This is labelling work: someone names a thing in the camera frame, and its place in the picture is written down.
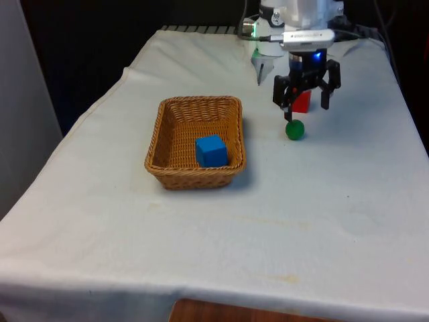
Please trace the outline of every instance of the blue block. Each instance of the blue block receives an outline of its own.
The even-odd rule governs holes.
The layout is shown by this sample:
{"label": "blue block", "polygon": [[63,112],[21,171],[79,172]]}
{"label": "blue block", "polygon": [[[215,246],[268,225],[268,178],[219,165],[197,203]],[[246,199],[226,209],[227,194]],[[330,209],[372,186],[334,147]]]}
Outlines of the blue block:
{"label": "blue block", "polygon": [[227,146],[219,136],[195,140],[196,161],[202,168],[218,168],[228,165]]}

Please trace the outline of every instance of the woven basket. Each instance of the woven basket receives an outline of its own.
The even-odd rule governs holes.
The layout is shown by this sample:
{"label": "woven basket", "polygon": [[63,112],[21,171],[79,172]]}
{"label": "woven basket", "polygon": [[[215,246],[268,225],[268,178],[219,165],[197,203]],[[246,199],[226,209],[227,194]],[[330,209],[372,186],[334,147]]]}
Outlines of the woven basket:
{"label": "woven basket", "polygon": [[[217,134],[229,165],[201,168],[195,140]],[[241,102],[235,97],[174,97],[162,101],[145,159],[147,171],[169,190],[216,188],[246,167]]]}

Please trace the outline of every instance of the stain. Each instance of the stain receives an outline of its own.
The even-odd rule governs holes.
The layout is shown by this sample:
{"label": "stain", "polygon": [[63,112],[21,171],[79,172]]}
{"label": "stain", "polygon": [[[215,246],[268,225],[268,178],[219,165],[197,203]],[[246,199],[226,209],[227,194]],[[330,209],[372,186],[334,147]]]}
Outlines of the stain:
{"label": "stain", "polygon": [[272,280],[280,280],[288,284],[298,284],[300,282],[300,278],[298,277],[298,275],[295,275],[295,274],[268,276],[268,278]]}

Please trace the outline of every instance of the table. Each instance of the table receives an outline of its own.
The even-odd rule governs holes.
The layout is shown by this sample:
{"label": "table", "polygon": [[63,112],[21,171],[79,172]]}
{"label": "table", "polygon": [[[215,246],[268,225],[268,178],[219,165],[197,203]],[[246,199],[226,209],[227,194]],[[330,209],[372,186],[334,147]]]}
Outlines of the table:
{"label": "table", "polygon": [[[383,49],[335,45],[343,87],[329,111],[313,96],[300,142],[271,103],[275,71],[258,87],[251,52],[164,31],[143,47],[0,222],[9,322],[167,321],[181,298],[429,317],[429,162]],[[145,171],[158,104],[178,95],[242,100],[248,167],[231,186],[165,191]]]}

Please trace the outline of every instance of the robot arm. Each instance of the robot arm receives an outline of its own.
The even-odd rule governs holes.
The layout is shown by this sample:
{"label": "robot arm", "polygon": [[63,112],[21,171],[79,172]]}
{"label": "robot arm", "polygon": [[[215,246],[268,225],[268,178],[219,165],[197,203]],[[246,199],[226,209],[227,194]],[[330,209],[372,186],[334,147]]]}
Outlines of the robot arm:
{"label": "robot arm", "polygon": [[[328,21],[343,11],[341,1],[261,0],[253,40],[261,40],[257,48],[262,55],[289,52],[290,73],[276,76],[273,90],[273,102],[289,122],[293,122],[292,105],[303,92],[320,87],[322,108],[328,109],[334,90],[341,87],[340,64],[326,56],[335,39]],[[328,82],[323,79],[326,72]]]}

